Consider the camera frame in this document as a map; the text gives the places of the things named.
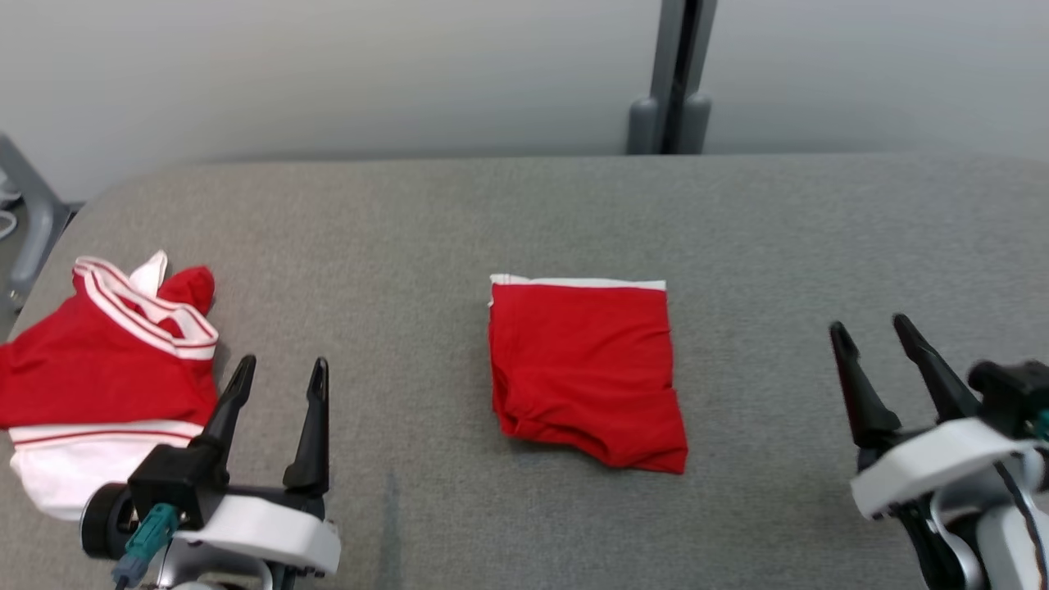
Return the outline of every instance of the clothing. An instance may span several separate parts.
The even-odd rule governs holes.
[[[684,472],[664,282],[492,275],[490,305],[504,434],[612,467]]]
[[[130,277],[81,257],[76,294],[0,346],[0,428],[42,511],[77,520],[102,485],[126,481],[158,443],[185,446],[215,406],[217,331],[204,267],[160,283],[159,252]]]

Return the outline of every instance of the white trim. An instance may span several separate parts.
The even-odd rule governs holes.
[[[134,422],[133,425],[165,421]],[[107,426],[94,424],[90,427]],[[129,424],[113,424],[127,427]],[[72,426],[42,426],[22,429],[57,433]],[[188,430],[173,427],[172,430]],[[15,445],[10,467],[22,480],[33,503],[46,514],[77,521],[91,496],[109,482],[126,482],[157,444],[185,447],[190,438],[152,431],[111,431],[23,441]]]
[[[208,360],[215,356],[218,332],[188,303],[166,301],[135,290],[130,279],[109,262],[82,256],[73,273],[84,279],[88,298],[117,325],[135,338],[183,359]],[[121,298],[138,304],[146,317],[127,308]],[[156,325],[171,319],[183,331],[176,338]]]
[[[585,289],[649,289],[666,291],[665,280],[618,280],[614,278],[528,278],[513,274],[493,274],[492,285],[549,285]]]
[[[204,430],[204,426],[178,420],[142,420],[112,424],[43,424],[8,428],[10,441],[19,448],[55,446],[85,439],[120,438],[133,440],[181,441]]]

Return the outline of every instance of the white stripe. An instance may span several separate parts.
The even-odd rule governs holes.
[[[215,356],[218,332],[193,305],[140,293],[131,288],[123,273],[98,258],[78,258],[73,272],[84,278],[87,295],[99,310],[128,334],[178,358],[207,360]],[[128,309],[120,297],[141,305],[146,317]],[[164,319],[177,323],[184,337],[175,338],[156,325]]]
[[[7,434],[10,441],[19,444],[23,441],[37,439],[49,439],[55,437],[67,437],[58,439],[59,441],[78,440],[81,436],[90,436],[92,433],[103,433],[107,430],[121,430],[122,435],[133,437],[156,438],[163,437],[157,433],[171,433],[183,437],[195,437],[200,434],[204,426],[192,422],[181,422],[178,420],[141,420],[138,422],[119,422],[111,424],[42,424],[37,426],[15,426],[8,428]]]
[[[614,278],[528,278],[512,274],[493,274],[492,285],[549,285],[585,289],[650,289],[666,291],[665,280],[618,280]]]

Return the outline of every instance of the gray table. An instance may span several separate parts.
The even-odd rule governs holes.
[[[330,360],[323,588],[920,588],[902,528],[853,506],[826,334],[850,328],[909,425],[932,405],[905,311],[959,371],[1049,359],[1049,166],[940,155],[257,164],[171,171],[91,203],[16,328],[76,256],[210,265],[224,383],[259,358],[231,457],[276,484],[313,359]],[[691,454],[612,471],[504,438],[488,275],[665,278]],[[148,394],[148,384],[144,384]],[[77,529],[0,471],[4,588],[100,588]]]

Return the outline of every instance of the white fabric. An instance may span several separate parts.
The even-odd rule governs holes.
[[[156,291],[160,289],[160,283],[164,282],[164,275],[167,272],[168,253],[164,250],[157,250],[152,258],[131,273],[129,277],[131,287],[146,296],[156,297]]]
[[[171,435],[153,430],[134,433],[130,429],[134,424],[120,424],[124,431],[16,442],[10,468],[41,512],[63,521],[77,521],[95,490],[110,482],[127,482],[154,446],[165,443],[184,447],[202,429],[196,424],[174,424],[178,426],[172,428]],[[47,428],[53,427],[23,427],[20,433],[12,428],[12,438]]]
[[[140,422],[117,422],[112,424],[41,424],[39,426],[14,426],[7,430],[15,448],[61,444],[67,439],[83,438],[88,435],[156,435],[164,438],[191,439],[200,434],[200,426],[177,420],[143,420]]]
[[[513,274],[493,274],[493,285],[550,285],[590,289],[651,289],[666,291],[665,280],[619,280],[615,278],[528,278]]]

